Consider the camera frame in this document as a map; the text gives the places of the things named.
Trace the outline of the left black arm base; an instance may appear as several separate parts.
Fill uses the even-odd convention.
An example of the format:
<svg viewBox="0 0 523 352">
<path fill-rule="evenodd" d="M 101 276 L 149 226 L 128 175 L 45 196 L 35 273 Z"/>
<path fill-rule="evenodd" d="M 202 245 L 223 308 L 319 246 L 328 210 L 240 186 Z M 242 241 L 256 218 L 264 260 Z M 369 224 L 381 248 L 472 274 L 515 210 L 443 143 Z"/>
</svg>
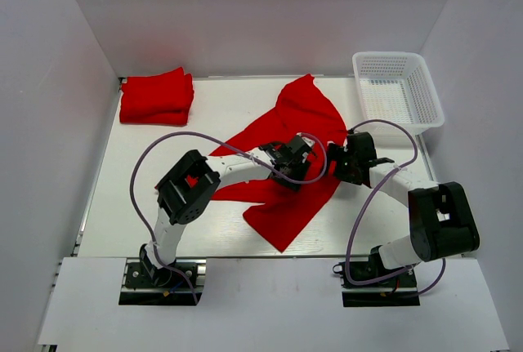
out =
<svg viewBox="0 0 523 352">
<path fill-rule="evenodd" d="M 145 244 L 139 257 L 126 261 L 119 305 L 196 306 L 203 294 L 206 275 L 203 259 L 178 259 L 170 264 L 184 276 L 156 268 L 146 255 Z"/>
</svg>

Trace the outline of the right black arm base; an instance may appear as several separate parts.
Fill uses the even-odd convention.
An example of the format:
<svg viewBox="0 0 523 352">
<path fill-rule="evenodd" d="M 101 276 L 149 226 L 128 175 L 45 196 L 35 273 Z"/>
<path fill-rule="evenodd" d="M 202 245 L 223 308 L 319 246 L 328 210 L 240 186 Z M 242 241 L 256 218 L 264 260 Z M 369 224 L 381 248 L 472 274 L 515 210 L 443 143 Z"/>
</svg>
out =
<svg viewBox="0 0 523 352">
<path fill-rule="evenodd" d="M 420 306 L 418 284 L 413 270 L 391 276 L 375 260 L 356 258 L 350 261 L 351 280 L 346 276 L 346 266 L 340 261 L 332 268 L 341 281 L 344 308 L 384 308 Z"/>
</svg>

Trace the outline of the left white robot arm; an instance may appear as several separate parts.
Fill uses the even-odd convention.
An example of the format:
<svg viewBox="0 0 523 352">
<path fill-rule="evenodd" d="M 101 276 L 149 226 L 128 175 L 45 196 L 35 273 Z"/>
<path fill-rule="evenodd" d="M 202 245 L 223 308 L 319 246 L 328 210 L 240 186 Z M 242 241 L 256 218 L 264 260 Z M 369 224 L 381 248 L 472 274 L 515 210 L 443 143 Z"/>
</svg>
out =
<svg viewBox="0 0 523 352">
<path fill-rule="evenodd" d="M 325 151 L 317 137 L 298 132 L 287 143 L 273 141 L 249 151 L 223 143 L 232 152 L 225 156 L 203 156 L 196 149 L 185 153 L 156 185 L 158 218 L 150 229 L 154 236 L 140 254 L 147 279 L 156 286 L 171 280 L 177 246 L 186 225 L 203 214 L 219 189 L 270 179 L 298 191 L 318 181 L 326 167 L 315 178 L 306 179 L 311 166 L 308 158 L 317 145 Z"/>
</svg>

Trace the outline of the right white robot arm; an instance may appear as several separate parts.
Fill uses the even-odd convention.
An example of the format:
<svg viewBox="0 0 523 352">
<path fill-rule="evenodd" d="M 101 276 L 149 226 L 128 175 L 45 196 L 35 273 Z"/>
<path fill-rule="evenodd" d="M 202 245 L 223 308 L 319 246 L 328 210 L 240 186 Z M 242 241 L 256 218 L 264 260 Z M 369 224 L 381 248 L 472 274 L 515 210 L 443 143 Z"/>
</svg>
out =
<svg viewBox="0 0 523 352">
<path fill-rule="evenodd" d="M 480 235 L 464 188 L 457 182 L 438 183 L 413 174 L 406 165 L 379 158 L 368 132 L 349 131 L 344 145 L 329 144 L 327 164 L 342 182 L 371 190 L 349 235 L 342 276 L 351 286 L 386 286 L 421 262 L 474 252 Z M 351 250 L 364 214 L 377 193 L 384 193 L 408 210 L 409 232 L 403 238 L 374 247 L 358 264 Z"/>
</svg>

